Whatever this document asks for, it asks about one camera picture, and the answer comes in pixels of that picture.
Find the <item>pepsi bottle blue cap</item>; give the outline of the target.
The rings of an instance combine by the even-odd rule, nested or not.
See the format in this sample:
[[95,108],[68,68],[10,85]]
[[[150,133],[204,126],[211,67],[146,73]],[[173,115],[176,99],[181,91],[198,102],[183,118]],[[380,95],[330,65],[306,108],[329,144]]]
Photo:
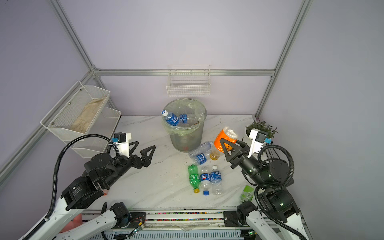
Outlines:
[[211,189],[211,175],[208,167],[201,168],[200,179],[200,188],[203,190],[204,196],[208,196]]

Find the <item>potted green plant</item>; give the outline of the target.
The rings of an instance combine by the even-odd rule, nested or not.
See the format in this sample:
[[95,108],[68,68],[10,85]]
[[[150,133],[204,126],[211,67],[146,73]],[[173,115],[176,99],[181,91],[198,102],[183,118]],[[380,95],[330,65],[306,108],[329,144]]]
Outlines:
[[246,135],[249,136],[252,129],[257,129],[267,133],[267,139],[273,139],[278,134],[277,127],[268,124],[266,121],[254,121],[246,127]]

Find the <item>lime label bottle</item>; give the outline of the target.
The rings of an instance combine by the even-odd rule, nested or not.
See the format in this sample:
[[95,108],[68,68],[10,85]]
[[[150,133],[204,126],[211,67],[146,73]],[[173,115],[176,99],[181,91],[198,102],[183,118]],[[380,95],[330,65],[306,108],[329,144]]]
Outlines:
[[241,202],[252,201],[254,198],[255,189],[249,185],[246,185],[241,193],[240,200]]

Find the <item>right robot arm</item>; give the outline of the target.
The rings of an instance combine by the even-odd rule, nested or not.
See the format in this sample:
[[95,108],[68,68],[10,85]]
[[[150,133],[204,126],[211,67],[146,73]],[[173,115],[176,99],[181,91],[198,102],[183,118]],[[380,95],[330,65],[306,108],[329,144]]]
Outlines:
[[279,235],[265,222],[275,223],[290,240],[306,240],[300,209],[287,187],[294,183],[295,165],[292,155],[278,145],[262,147],[256,157],[244,142],[221,139],[224,155],[232,169],[240,167],[246,179],[252,179],[255,203],[245,201],[237,206],[237,222],[252,228],[263,240],[278,240]]

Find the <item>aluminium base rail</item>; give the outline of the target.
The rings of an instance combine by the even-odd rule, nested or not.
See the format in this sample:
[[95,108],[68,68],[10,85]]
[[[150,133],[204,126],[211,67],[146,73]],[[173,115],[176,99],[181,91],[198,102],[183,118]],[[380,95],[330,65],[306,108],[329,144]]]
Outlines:
[[95,234],[93,240],[298,240],[258,211],[239,219],[229,210],[175,210],[131,213],[131,223]]

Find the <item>white two-tier mesh shelf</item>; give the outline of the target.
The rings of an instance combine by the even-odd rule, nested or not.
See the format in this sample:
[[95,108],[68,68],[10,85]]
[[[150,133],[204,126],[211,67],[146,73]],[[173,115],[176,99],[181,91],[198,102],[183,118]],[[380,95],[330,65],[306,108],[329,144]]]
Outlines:
[[41,120],[41,125],[68,144],[88,134],[113,136],[121,112],[109,107],[110,91],[76,82]]

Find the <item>green soda bottle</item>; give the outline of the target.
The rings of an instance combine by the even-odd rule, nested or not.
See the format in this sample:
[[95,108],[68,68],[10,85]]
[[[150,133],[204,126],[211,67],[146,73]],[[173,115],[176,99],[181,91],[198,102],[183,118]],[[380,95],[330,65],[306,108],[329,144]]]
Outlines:
[[200,175],[198,172],[198,167],[196,165],[190,165],[188,166],[188,173],[189,173],[189,182],[190,185],[194,189],[194,193],[199,193],[200,192]]

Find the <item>clear bottle near bin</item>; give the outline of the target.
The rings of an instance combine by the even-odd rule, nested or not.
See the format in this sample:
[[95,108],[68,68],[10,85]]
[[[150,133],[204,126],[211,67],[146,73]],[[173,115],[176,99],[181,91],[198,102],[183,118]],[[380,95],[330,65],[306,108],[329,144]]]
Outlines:
[[205,153],[207,151],[210,151],[213,146],[213,142],[204,142],[201,145],[199,145],[196,149],[189,152],[190,158],[193,158],[201,153]]

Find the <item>grey bin with green liner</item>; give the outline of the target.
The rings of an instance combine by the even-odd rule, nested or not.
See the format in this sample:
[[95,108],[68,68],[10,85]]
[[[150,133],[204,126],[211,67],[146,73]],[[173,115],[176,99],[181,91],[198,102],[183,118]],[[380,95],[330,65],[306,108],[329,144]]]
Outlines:
[[161,113],[162,124],[175,149],[180,152],[196,149],[202,142],[204,122],[207,117],[205,105],[197,99],[180,98],[169,102],[163,110],[173,112],[178,117],[180,114],[196,114],[199,117],[199,124],[189,126],[180,121],[178,126],[171,126],[166,123]]

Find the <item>blue label water bottle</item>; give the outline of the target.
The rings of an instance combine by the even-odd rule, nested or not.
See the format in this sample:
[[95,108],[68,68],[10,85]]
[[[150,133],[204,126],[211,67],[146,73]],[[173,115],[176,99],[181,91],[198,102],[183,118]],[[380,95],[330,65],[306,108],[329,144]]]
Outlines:
[[194,156],[192,159],[196,166],[203,165],[210,159],[210,152],[198,154]]

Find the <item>beige cloth in shelf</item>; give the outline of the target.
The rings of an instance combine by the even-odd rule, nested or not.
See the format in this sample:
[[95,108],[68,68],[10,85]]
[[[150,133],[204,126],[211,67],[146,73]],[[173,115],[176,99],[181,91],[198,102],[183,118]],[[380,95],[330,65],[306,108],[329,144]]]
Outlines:
[[100,99],[93,99],[88,104],[86,104],[81,114],[71,125],[70,130],[85,134],[105,99],[105,97]]

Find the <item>pink watering can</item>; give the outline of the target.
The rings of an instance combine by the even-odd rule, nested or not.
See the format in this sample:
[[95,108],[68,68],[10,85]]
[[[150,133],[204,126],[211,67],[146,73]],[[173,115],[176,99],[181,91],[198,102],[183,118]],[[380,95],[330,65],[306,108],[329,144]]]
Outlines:
[[72,229],[75,229],[83,224],[82,214],[77,215],[73,218],[61,231],[60,233],[68,232]]

